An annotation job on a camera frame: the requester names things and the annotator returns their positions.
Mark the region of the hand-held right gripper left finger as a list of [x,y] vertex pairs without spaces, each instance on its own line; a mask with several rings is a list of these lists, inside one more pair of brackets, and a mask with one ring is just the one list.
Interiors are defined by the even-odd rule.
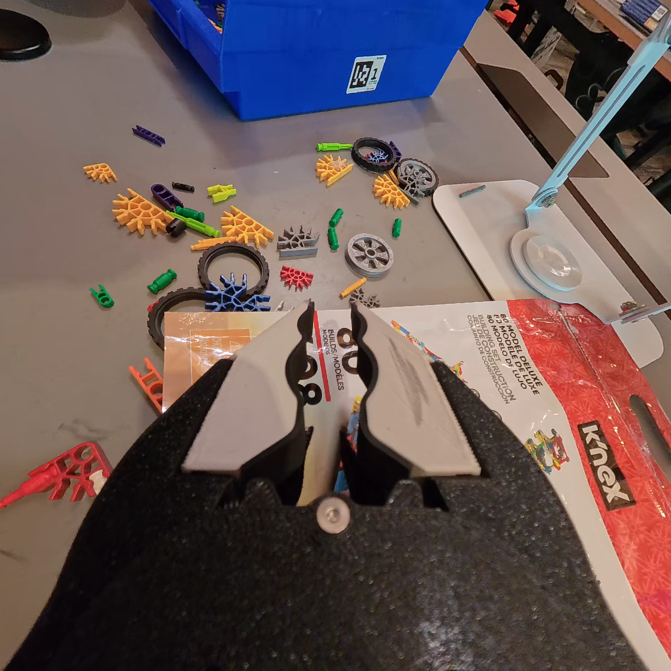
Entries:
[[270,480],[282,500],[303,487],[306,436],[302,386],[314,302],[306,300],[223,361],[217,395],[182,463],[184,472]]

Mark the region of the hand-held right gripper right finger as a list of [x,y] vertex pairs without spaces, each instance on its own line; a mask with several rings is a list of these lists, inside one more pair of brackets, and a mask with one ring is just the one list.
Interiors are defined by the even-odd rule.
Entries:
[[351,309],[357,373],[366,391],[356,451],[341,441],[352,500],[387,500],[399,481],[481,475],[438,378],[451,373],[362,305]]

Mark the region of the printed toy packaging bag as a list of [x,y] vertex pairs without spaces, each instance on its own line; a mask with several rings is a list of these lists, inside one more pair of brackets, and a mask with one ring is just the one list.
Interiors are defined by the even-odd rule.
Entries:
[[[619,337],[635,325],[540,299],[375,312],[499,414],[562,499],[623,632],[650,670],[669,670],[670,482],[632,397],[668,441],[670,421]],[[165,314],[163,411],[281,318]],[[301,384],[314,435],[300,505],[335,483],[337,427],[365,393],[349,309],[315,310],[313,324]]]

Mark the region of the blue plastic bin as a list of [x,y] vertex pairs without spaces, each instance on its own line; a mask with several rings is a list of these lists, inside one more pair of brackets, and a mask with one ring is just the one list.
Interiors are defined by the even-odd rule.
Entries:
[[242,120],[431,96],[485,1],[150,1]]

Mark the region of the pile of construction toy pieces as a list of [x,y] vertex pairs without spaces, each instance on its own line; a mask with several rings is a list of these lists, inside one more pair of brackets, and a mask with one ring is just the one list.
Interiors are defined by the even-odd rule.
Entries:
[[227,1],[194,1],[194,4],[218,33],[222,34]]

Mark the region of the orange ladder connector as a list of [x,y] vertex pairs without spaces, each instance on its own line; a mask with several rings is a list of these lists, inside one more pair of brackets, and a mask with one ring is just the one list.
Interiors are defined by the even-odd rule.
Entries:
[[146,371],[142,373],[137,368],[129,366],[128,370],[139,384],[144,394],[149,398],[158,414],[163,413],[163,378],[155,365],[148,358],[144,358]]

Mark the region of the blue snowflake connector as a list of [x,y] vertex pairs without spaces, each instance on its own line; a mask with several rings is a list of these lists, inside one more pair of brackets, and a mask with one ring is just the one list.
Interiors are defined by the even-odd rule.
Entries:
[[234,273],[231,273],[230,280],[223,275],[220,276],[223,286],[210,282],[205,290],[205,308],[212,312],[263,312],[270,311],[271,307],[267,305],[270,297],[267,295],[247,294],[247,274],[242,277],[242,283],[236,284]]

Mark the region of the black rubber tire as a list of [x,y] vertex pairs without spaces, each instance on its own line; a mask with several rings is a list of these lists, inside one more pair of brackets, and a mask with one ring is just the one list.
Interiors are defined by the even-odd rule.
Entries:
[[153,310],[147,313],[147,330],[160,350],[164,350],[164,315],[185,303],[197,306],[196,311],[205,311],[205,290],[188,287],[171,291],[159,298]]
[[259,281],[253,287],[247,287],[247,290],[242,294],[242,297],[247,299],[254,295],[261,295],[263,290],[267,287],[270,278],[270,268],[265,257],[256,250],[255,247],[238,243],[236,241],[226,241],[217,244],[205,250],[199,260],[198,275],[199,281],[204,289],[208,289],[210,285],[209,267],[211,263],[226,254],[237,254],[244,256],[251,260],[258,268],[260,273]]
[[[370,163],[365,159],[365,155],[368,154],[374,147],[379,147],[380,149],[390,154],[390,159],[387,163],[375,164]],[[357,139],[353,144],[353,148],[351,149],[351,156],[354,163],[356,163],[359,167],[367,172],[373,172],[375,174],[387,172],[396,164],[394,153],[388,142],[377,138],[364,137]]]

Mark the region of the grey wheel hub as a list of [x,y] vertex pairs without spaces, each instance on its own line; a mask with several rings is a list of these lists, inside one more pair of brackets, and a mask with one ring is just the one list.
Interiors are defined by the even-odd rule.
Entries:
[[371,233],[353,236],[348,241],[345,256],[351,268],[368,278],[381,278],[394,261],[390,245]]

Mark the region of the red corner connector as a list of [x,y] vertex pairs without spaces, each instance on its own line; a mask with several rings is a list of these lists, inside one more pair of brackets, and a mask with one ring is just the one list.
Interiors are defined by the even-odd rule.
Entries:
[[93,493],[92,485],[88,481],[90,473],[102,469],[109,478],[112,472],[104,451],[100,445],[92,441],[80,443],[31,472],[39,472],[50,467],[58,471],[59,478],[55,486],[49,490],[51,491],[49,499],[62,499],[68,489],[72,489],[71,502],[80,501],[84,496],[90,497],[89,494]]

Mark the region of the large yellow connector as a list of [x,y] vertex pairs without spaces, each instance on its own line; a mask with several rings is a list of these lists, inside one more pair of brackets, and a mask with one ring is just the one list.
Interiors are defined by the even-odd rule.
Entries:
[[272,230],[264,227],[235,206],[231,206],[230,212],[225,211],[223,213],[221,224],[222,239],[225,241],[252,245],[258,250],[274,239]]
[[150,203],[132,189],[128,189],[128,196],[117,195],[113,200],[112,213],[121,226],[126,227],[129,232],[137,231],[140,236],[146,230],[150,230],[155,236],[159,231],[165,233],[166,226],[176,219],[174,215]]

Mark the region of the round clear suction disc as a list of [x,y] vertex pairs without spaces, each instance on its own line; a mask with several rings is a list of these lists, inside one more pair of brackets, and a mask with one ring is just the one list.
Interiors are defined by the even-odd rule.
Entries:
[[510,254],[518,273],[546,295],[551,290],[568,292],[583,281],[575,256],[563,244],[533,230],[517,232],[510,240]]

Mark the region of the yellow half-round connector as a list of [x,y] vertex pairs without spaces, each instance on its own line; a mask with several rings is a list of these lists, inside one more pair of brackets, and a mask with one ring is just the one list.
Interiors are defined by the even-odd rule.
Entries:
[[354,164],[341,156],[324,155],[315,164],[316,176],[330,187],[354,168]]
[[386,174],[378,175],[373,184],[373,195],[385,206],[402,209],[410,204],[407,195]]

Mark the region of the red clip rod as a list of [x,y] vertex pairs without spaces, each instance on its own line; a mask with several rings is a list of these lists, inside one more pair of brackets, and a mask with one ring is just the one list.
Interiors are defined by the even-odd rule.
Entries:
[[55,486],[58,479],[58,471],[51,467],[39,472],[31,472],[31,474],[28,474],[28,479],[21,483],[16,490],[1,499],[1,508],[8,507],[24,497],[49,491]]

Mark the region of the black office chair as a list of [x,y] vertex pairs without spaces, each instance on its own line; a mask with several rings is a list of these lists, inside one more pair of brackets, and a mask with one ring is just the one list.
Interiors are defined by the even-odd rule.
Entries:
[[23,13],[1,9],[1,61],[37,59],[50,51],[52,40],[47,29]]

